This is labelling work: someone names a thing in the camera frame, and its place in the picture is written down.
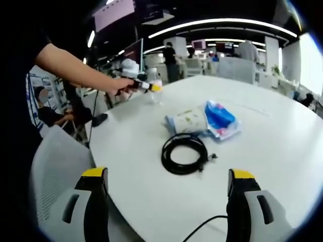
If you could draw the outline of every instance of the desk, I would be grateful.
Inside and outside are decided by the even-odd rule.
[[[242,123],[242,132],[222,143],[202,139],[216,162],[202,173],[178,176],[161,164],[170,137],[164,116],[202,104],[222,103]],[[97,166],[109,168],[109,194],[146,242],[181,242],[198,225],[226,215],[228,170],[255,175],[286,208],[293,227],[310,212],[323,185],[323,120],[279,93],[217,77],[195,76],[165,86],[163,105],[145,94],[109,110],[108,120],[93,128],[90,148]],[[188,163],[193,151],[174,151]],[[216,219],[190,242],[226,241],[227,222]]]

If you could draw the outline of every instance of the black cable on table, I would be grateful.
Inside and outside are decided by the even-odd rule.
[[[209,223],[211,220],[214,220],[216,218],[228,218],[227,216],[224,215],[218,215],[218,216],[214,216],[212,218],[209,218],[207,221],[203,222],[202,224],[200,224],[193,232],[191,232],[186,239],[183,240],[183,242],[186,242],[190,237],[192,237],[193,234],[195,234],[200,228],[202,228],[204,225],[206,225],[207,223]]]
[[[178,146],[187,146],[199,153],[200,157],[191,164],[178,164],[171,159],[172,151]],[[215,154],[208,156],[203,142],[192,134],[177,134],[166,141],[161,152],[161,162],[165,169],[176,175],[186,175],[193,172],[203,171],[205,163],[216,158]]]

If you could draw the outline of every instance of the coiled cable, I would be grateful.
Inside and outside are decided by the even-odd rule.
[[[171,159],[172,151],[178,146],[186,146],[197,153],[200,157],[191,164],[178,164]],[[187,175],[198,171],[203,171],[204,165],[217,156],[212,154],[208,156],[207,149],[203,142],[192,134],[177,134],[166,141],[161,152],[161,162],[165,169],[176,175]]]

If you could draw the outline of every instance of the white chair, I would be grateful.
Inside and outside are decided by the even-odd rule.
[[[192,58],[185,59],[186,64],[186,77],[193,77],[197,75],[203,75],[203,64],[200,59]]]
[[[269,73],[259,72],[259,87],[271,89],[273,85],[273,79],[275,77]]]
[[[217,76],[237,80],[249,84],[255,82],[255,63],[235,57],[221,57],[219,59]]]
[[[82,173],[93,168],[90,150],[59,126],[50,128],[34,156],[30,173],[31,204],[42,228],[49,208],[68,188],[74,188]]]

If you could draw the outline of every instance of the round table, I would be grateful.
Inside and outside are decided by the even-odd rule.
[[[97,166],[108,167],[109,194],[146,242],[183,241],[210,217],[226,215],[228,171],[251,172],[263,190],[285,207],[299,226],[323,185],[323,120],[305,106],[271,90],[233,80],[196,76],[165,86],[162,104],[139,96],[108,111],[93,128],[90,148]],[[170,137],[164,117],[216,100],[242,123],[242,131],[223,142],[203,138],[216,153],[202,173],[174,175],[161,164]],[[174,151],[178,162],[195,153]],[[226,241],[227,222],[216,219],[193,241]]]

